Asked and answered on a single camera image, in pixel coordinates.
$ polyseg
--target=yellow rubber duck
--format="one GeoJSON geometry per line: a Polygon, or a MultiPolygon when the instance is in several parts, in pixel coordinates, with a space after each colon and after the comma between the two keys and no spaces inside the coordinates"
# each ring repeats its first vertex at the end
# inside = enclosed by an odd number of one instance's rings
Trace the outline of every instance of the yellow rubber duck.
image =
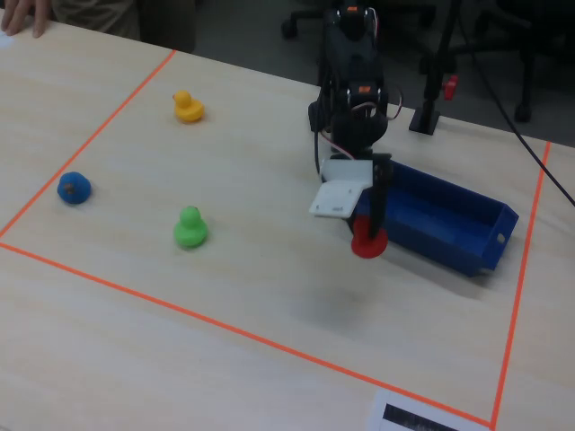
{"type": "Polygon", "coordinates": [[[173,112],[184,123],[198,121],[204,116],[203,103],[192,99],[188,92],[184,90],[177,92],[174,94],[173,99],[176,102],[173,112]]]}

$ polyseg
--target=orange tape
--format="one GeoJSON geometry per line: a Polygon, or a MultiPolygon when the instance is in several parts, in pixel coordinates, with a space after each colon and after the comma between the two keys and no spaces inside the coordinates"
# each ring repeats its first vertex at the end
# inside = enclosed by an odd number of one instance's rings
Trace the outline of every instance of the orange tape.
{"type": "MultiPolygon", "coordinates": [[[[551,152],[551,142],[547,142],[545,146],[545,153],[543,156],[543,164],[547,165],[549,153],[551,152]]],[[[545,172],[539,171],[539,179],[537,180],[537,188],[535,189],[535,196],[533,198],[533,206],[531,207],[531,217],[529,218],[529,226],[527,227],[527,237],[525,239],[525,246],[523,248],[523,257],[521,258],[521,269],[519,270],[519,278],[517,280],[517,291],[515,292],[515,301],[513,303],[513,313],[511,314],[511,323],[509,324],[509,333],[507,336],[507,344],[505,346],[505,354],[503,355],[503,365],[501,366],[500,379],[497,384],[497,393],[495,395],[495,403],[493,404],[493,412],[491,413],[491,423],[489,428],[495,431],[497,427],[497,420],[500,416],[501,400],[503,398],[503,390],[505,389],[505,380],[509,370],[509,359],[511,358],[511,350],[513,349],[513,338],[515,337],[515,328],[518,324],[519,306],[521,305],[521,296],[523,294],[523,284],[525,282],[525,274],[527,263],[529,261],[529,249],[531,247],[531,239],[533,238],[533,230],[535,229],[535,220],[537,218],[537,208],[539,207],[539,198],[541,197],[541,190],[545,179],[545,172]]]]}
{"type": "Polygon", "coordinates": [[[85,278],[87,280],[93,281],[93,282],[98,283],[98,284],[103,285],[103,286],[110,287],[110,288],[115,289],[115,290],[119,290],[120,292],[135,296],[136,298],[142,299],[144,301],[148,301],[150,303],[155,303],[156,305],[160,305],[164,308],[168,308],[168,309],[173,310],[175,312],[180,312],[180,313],[185,314],[187,316],[193,317],[194,319],[198,319],[199,321],[204,321],[204,322],[209,323],[211,325],[217,326],[218,328],[221,328],[223,330],[229,330],[230,332],[233,332],[234,334],[241,335],[242,337],[246,337],[248,339],[252,339],[253,341],[257,341],[258,343],[265,344],[266,346],[275,348],[277,350],[281,350],[282,352],[288,353],[288,354],[293,355],[293,356],[297,356],[301,359],[312,362],[314,364],[324,366],[324,367],[329,368],[329,369],[336,371],[338,373],[346,374],[350,377],[361,380],[363,382],[371,383],[371,384],[374,384],[375,386],[379,386],[380,388],[384,388],[384,389],[387,389],[389,391],[397,392],[397,393],[404,395],[406,397],[412,398],[412,399],[417,400],[417,401],[421,401],[425,404],[429,404],[432,407],[435,407],[437,409],[442,409],[448,413],[456,415],[460,418],[470,420],[472,422],[483,425],[485,427],[487,427],[490,424],[489,421],[487,421],[485,419],[477,418],[473,415],[470,415],[469,413],[465,413],[462,410],[455,409],[455,408],[450,407],[446,404],[442,404],[440,402],[431,400],[429,398],[423,397],[423,396],[418,395],[416,393],[406,391],[405,389],[398,388],[397,386],[392,386],[391,384],[381,382],[377,379],[374,379],[372,377],[368,377],[364,374],[356,373],[355,371],[352,371],[348,368],[344,368],[342,366],[332,364],[332,363],[324,361],[323,359],[320,359],[318,357],[308,355],[307,353],[301,352],[299,350],[295,350],[292,347],[283,346],[283,345],[276,343],[275,341],[272,341],[270,339],[266,339],[266,338],[261,337],[259,335],[253,334],[251,332],[248,332],[247,330],[242,330],[240,328],[236,328],[235,326],[229,325],[227,323],[223,323],[223,322],[218,321],[216,319],[212,319],[211,317],[205,316],[205,315],[200,314],[198,312],[193,312],[192,310],[188,310],[186,308],[180,307],[179,305],[176,305],[174,303],[168,303],[167,301],[164,301],[162,299],[155,298],[151,295],[143,294],[141,292],[138,292],[136,290],[118,285],[116,283],[112,283],[111,281],[104,280],[103,278],[99,278],[96,276],[92,276],[90,274],[86,274],[85,272],[80,271],[78,269],[70,268],[66,265],[55,262],[54,260],[42,258],[41,256],[38,256],[37,254],[33,254],[33,253],[30,253],[29,251],[24,251],[24,250],[18,249],[16,247],[13,247],[12,245],[8,245],[8,244],[4,244],[4,243],[0,242],[0,248],[6,249],[9,251],[13,251],[15,253],[26,256],[27,258],[31,258],[31,259],[37,260],[39,262],[45,263],[47,265],[50,265],[51,267],[62,269],[64,271],[69,272],[71,274],[74,274],[76,276],[85,278]]]}
{"type": "Polygon", "coordinates": [[[168,57],[166,57],[164,59],[164,61],[162,63],[160,63],[160,65],[154,69],[154,71],[144,80],[142,81],[142,83],[136,88],[136,90],[134,90],[129,97],[122,102],[121,105],[119,105],[119,107],[112,112],[112,114],[108,117],[108,119],[106,119],[106,121],[104,121],[104,123],[98,127],[98,129],[88,138],[88,140],[86,142],[84,142],[84,144],[77,149],[77,151],[72,154],[72,157],[70,157],[66,163],[64,163],[64,165],[57,170],[57,172],[52,176],[52,178],[50,178],[48,180],[48,182],[46,184],[44,184],[42,186],[42,188],[40,190],[38,190],[38,192],[32,197],[32,199],[30,199],[28,201],[28,203],[26,205],[24,205],[24,207],[18,212],[18,214],[16,214],[12,220],[10,220],[10,222],[8,222],[8,224],[4,227],[4,229],[2,231],[0,231],[0,238],[2,238],[6,232],[8,232],[15,224],[18,220],[20,220],[20,218],[24,215],[24,213],[26,211],[28,211],[28,209],[30,209],[30,207],[32,205],[34,205],[34,202],[36,202],[40,196],[42,196],[42,194],[44,194],[44,192],[50,187],[50,185],[60,176],[62,175],[62,172],[64,172],[64,170],[70,166],[70,164],[72,164],[72,162],[76,159],[76,157],[78,157],[78,155],[80,155],[80,153],[85,150],[87,148],[87,146],[89,144],[92,143],[92,141],[111,123],[111,121],[113,119],[116,118],[116,116],[124,109],[126,108],[126,105],[128,105],[128,103],[130,103],[132,101],[132,99],[134,99],[134,97],[136,97],[136,95],[152,80],[152,78],[154,78],[154,76],[156,76],[158,74],[158,72],[160,72],[160,70],[162,70],[164,68],[165,65],[168,64],[168,62],[172,59],[172,57],[174,56],[174,54],[176,53],[175,50],[173,50],[172,52],[170,52],[170,54],[168,55],[168,57]]]}

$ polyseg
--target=blue tray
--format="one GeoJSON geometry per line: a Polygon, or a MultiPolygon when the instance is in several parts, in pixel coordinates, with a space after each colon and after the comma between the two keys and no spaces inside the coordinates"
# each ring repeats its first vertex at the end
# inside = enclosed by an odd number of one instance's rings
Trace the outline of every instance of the blue tray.
{"type": "MultiPolygon", "coordinates": [[[[519,216],[497,200],[392,163],[385,213],[389,240],[468,277],[494,270],[519,216]]],[[[369,215],[367,193],[356,209],[369,215]]]]}

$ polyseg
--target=person's hand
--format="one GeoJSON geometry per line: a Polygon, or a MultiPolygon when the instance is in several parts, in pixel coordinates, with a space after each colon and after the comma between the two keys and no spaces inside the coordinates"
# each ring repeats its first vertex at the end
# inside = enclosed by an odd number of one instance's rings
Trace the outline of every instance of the person's hand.
{"type": "Polygon", "coordinates": [[[2,31],[5,31],[8,36],[22,29],[24,19],[32,6],[36,7],[33,36],[39,38],[46,30],[46,22],[50,14],[50,0],[5,0],[4,6],[2,31]]]}

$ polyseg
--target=black stand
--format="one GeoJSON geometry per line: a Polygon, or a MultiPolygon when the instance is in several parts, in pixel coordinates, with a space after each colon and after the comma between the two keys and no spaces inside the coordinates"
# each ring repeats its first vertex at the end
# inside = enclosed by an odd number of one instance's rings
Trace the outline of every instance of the black stand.
{"type": "Polygon", "coordinates": [[[449,6],[449,15],[437,54],[431,59],[428,72],[428,80],[425,84],[425,92],[423,93],[423,106],[415,110],[413,119],[411,120],[410,130],[412,132],[419,132],[425,135],[433,135],[435,127],[438,124],[439,111],[435,110],[435,101],[438,99],[443,89],[443,74],[444,67],[447,61],[449,43],[451,36],[456,27],[457,16],[461,10],[463,0],[451,0],[449,6]]]}

